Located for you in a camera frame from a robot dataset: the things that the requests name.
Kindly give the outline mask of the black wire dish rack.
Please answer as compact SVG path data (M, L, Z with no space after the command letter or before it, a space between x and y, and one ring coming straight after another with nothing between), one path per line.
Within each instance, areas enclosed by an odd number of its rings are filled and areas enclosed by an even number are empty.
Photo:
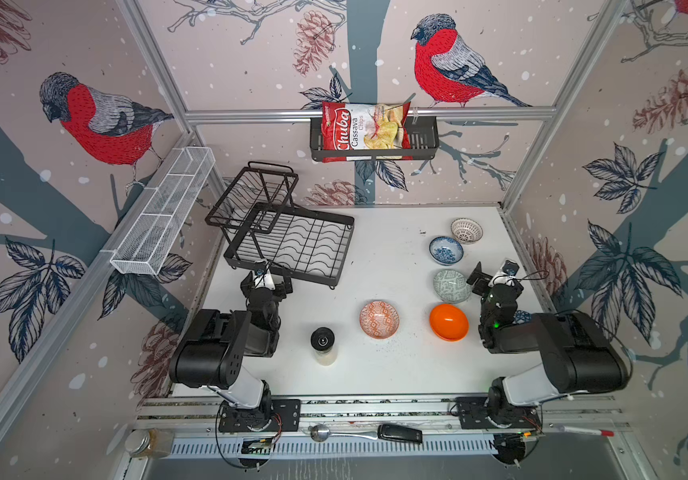
M351 216L295 203L298 174L288 166L250 161L205 217L227 242L234 269L264 266L273 274L335 289L355 229Z

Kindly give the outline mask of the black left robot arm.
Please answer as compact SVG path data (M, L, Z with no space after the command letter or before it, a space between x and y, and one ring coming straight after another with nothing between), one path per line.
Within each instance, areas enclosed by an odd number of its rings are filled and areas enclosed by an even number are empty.
M253 270L240 283L241 310L202 309L179 341L169 363L174 384L205 388L225 403L225 413L248 429L275 421L268 383L243 367L246 357L270 358L281 328L279 304L293 292L288 273Z

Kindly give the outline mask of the green patterned bowl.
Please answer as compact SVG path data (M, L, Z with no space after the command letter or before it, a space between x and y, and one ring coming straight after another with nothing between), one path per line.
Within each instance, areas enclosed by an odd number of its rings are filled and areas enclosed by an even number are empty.
M458 304L469 299L472 288L467 277L453 269L444 269L433 277L433 289L437 296L448 304Z

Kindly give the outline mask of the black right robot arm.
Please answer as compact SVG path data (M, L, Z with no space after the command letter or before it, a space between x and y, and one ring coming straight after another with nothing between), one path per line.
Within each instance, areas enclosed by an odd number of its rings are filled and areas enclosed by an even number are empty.
M491 275L478 263L467 278L480 297L478 333L491 354L537 352L541 362L521 373L495 379L486 411L489 421L503 428L530 420L531 409L573 394L604 394L622 390L632 368L583 312L534 313L518 323L517 300L524 287L515 277L519 265L507 260Z

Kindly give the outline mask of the red patterned bowl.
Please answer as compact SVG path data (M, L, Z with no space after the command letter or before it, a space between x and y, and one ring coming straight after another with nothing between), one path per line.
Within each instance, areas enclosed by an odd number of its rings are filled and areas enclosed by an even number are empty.
M369 302L361 309L359 323L366 335L383 340L397 332L400 316L393 305L386 301L376 300Z

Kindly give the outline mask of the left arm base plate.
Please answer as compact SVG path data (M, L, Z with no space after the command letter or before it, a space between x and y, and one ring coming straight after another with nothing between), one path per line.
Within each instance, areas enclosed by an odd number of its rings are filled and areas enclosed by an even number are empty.
M297 432L301 401L273 397L255 409L238 409L224 401L218 414L217 431L226 433Z

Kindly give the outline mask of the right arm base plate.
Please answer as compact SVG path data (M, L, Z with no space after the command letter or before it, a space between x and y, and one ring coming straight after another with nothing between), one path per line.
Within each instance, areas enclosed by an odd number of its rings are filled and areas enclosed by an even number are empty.
M449 414L459 420L462 430L542 428L536 407L512 406L506 401L500 406L491 406L489 399L482 396L456 398Z

